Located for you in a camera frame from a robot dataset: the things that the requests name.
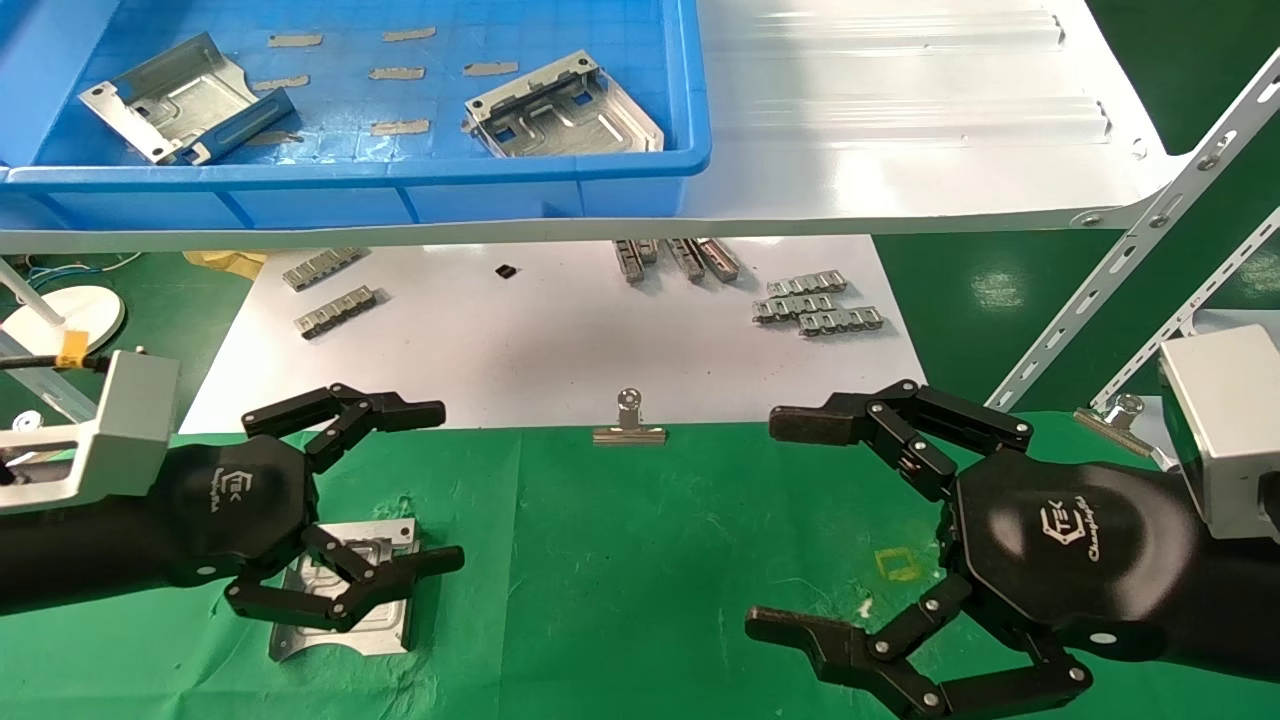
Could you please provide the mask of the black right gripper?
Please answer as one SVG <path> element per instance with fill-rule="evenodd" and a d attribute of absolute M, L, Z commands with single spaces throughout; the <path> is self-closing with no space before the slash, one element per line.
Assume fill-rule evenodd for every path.
<path fill-rule="evenodd" d="M 1175 650 L 1176 593 L 1201 520 L 1162 474 L 1036 460 L 1024 455 L 1030 424 L 913 380 L 837 392 L 819 407 L 776 406 L 768 429 L 780 442 L 865 445 L 923 498 L 952 493 L 947 561 L 972 583 L 946 577 L 874 634 L 751 607 L 746 634 L 803 651 L 819 682 L 864 691 L 899 719 L 1006 719 L 1061 708 L 1092 688 L 1092 673 L 1062 646 L 1129 662 Z M 993 455 L 955 480 L 956 462 L 929 437 Z M 970 615 L 1030 664 L 933 682 L 910 657 L 970 602 Z"/>

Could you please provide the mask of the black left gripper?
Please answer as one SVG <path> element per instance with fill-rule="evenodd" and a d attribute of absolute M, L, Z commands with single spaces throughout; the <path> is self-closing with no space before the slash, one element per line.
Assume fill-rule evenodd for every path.
<path fill-rule="evenodd" d="M 242 618 L 346 633 L 376 606 L 407 600 L 422 578 L 458 571 L 460 546 L 416 551 L 374 564 L 317 525 L 315 474 L 338 464 L 365 437 L 440 427 L 442 401 L 410 402 L 397 392 L 365 393 L 342 383 L 246 413 L 251 438 L 238 445 L 170 450 L 160 471 L 161 543 L 172 587 L 236 578 L 225 589 Z M 303 447 L 283 438 L 325 421 Z M 347 583 L 337 597 L 262 585 L 301 553 Z"/>

